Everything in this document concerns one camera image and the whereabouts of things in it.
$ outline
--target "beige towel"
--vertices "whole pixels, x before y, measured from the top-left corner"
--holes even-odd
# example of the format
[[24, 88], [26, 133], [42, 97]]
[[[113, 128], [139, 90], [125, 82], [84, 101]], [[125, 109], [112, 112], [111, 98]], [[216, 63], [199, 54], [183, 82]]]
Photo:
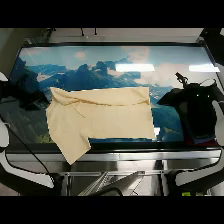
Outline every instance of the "beige towel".
[[51, 92], [49, 133], [70, 164], [90, 149], [88, 138], [155, 138], [148, 87]]

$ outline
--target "yellow cloth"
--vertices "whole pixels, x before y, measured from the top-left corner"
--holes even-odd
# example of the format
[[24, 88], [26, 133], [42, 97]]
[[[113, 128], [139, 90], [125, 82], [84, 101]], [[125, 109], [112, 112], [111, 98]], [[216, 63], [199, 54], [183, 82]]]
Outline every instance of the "yellow cloth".
[[51, 92], [49, 133], [70, 164], [90, 149], [88, 138], [155, 138], [148, 87]]

